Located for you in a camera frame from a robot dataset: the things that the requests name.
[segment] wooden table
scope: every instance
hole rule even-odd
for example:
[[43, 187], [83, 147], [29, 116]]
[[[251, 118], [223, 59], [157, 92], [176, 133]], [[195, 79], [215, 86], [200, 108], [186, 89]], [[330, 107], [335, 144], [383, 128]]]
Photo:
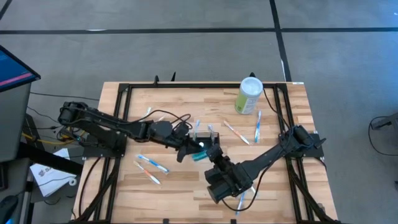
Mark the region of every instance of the wooden table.
[[[113, 114], [119, 83], [106, 82], [103, 87], [98, 109]], [[287, 83], [290, 105], [295, 124], [303, 125], [308, 132], [315, 130], [305, 87], [302, 83]], [[234, 108], [238, 88], [136, 88], [133, 89], [128, 120], [132, 121], [146, 114], [147, 108], [162, 109], [179, 116], [190, 113], [189, 122], [195, 124], [200, 119], [200, 130], [206, 131], [207, 124], [220, 133], [221, 147], [233, 162], [253, 159], [278, 143], [280, 133], [277, 115], [269, 108], [264, 95], [260, 96], [257, 108], [262, 111], [261, 141], [248, 146], [240, 140], [223, 121], [227, 120], [242, 135], [253, 142], [257, 115], [240, 115]], [[275, 108], [274, 94], [266, 89], [271, 105]], [[284, 100], [280, 94], [282, 108]], [[159, 119], [162, 113], [156, 113], [151, 119]], [[141, 153], [153, 158], [170, 169], [165, 175], [156, 168], [144, 164], [162, 183], [153, 184], [134, 164], [136, 154]], [[81, 179], [84, 180], [95, 159], [88, 159], [84, 164]], [[83, 197], [83, 209], [87, 207], [98, 191], [103, 161], [93, 169], [89, 176]], [[139, 144], [128, 140], [126, 155], [121, 160], [116, 198], [114, 201], [112, 223], [162, 223], [169, 218], [170, 223], [229, 223], [237, 219], [238, 223], [295, 223], [294, 208], [290, 192], [287, 168], [284, 159], [278, 160], [265, 174], [260, 191], [253, 206], [238, 216], [222, 203], [215, 204], [208, 195], [204, 171], [212, 168], [208, 160], [193, 162], [187, 156], [180, 164], [176, 161], [176, 152], [154, 144]], [[337, 219], [325, 168], [312, 158], [304, 159], [308, 189], [326, 213]], [[74, 212], [77, 214], [81, 181]], [[252, 198], [247, 193], [244, 206]], [[305, 207], [301, 194], [300, 206], [303, 219], [306, 219]], [[101, 217], [105, 217], [108, 196], [105, 195]], [[237, 207], [238, 199], [228, 197], [227, 203]]]

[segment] white lid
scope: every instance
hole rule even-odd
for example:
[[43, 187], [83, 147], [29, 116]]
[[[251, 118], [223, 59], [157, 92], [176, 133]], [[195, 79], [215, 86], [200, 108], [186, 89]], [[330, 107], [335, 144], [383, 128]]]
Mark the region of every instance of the white lid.
[[241, 83], [244, 94], [249, 96], [258, 96], [262, 92], [262, 82], [258, 78], [247, 77]]

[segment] gray carpet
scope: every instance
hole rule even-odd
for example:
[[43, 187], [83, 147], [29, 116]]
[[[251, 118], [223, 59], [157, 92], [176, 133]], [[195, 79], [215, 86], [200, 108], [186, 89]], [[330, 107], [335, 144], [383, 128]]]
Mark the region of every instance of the gray carpet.
[[[276, 0], [282, 28], [398, 27], [397, 1]], [[273, 27], [268, 1], [13, 0], [0, 30]], [[398, 32], [284, 33], [294, 82], [305, 82], [325, 143], [336, 210], [347, 223], [397, 223], [398, 157], [369, 144], [375, 116], [398, 112]], [[239, 81], [254, 72], [283, 81], [274, 33], [0, 35], [0, 44], [41, 74], [32, 91], [99, 98], [103, 82]], [[67, 99], [31, 95], [53, 118]], [[97, 106], [95, 101], [87, 101]], [[54, 125], [31, 114], [37, 126]], [[53, 136], [51, 131], [42, 134]], [[391, 127], [376, 147], [398, 154]], [[65, 222], [73, 199], [38, 203], [33, 223]]]

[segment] monitor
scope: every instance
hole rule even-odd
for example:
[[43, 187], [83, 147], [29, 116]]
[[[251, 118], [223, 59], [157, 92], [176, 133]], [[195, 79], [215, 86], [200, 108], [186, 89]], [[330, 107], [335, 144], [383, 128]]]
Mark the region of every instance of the monitor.
[[39, 79], [39, 74], [0, 45], [0, 92]]

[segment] white paper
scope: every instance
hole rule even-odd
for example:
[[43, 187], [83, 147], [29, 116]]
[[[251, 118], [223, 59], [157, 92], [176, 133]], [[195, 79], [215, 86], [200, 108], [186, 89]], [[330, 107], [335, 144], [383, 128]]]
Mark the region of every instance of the white paper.
[[[54, 153], [56, 156], [64, 157], [65, 159], [69, 159], [69, 152], [68, 149], [64, 148], [61, 149], [57, 152]], [[74, 174], [69, 174], [64, 171], [59, 171], [56, 169], [53, 169], [51, 167], [43, 166], [40, 164], [34, 164], [31, 165], [30, 170], [33, 173], [33, 176], [35, 177], [35, 180], [37, 182], [37, 185], [42, 185], [47, 183], [48, 181], [51, 181], [43, 186], [40, 186], [39, 189], [42, 192], [42, 195], [44, 197], [48, 197], [51, 194], [53, 194], [55, 191], [57, 191], [59, 188], [64, 186], [66, 183], [69, 182], [69, 180], [72, 180], [76, 177]]]

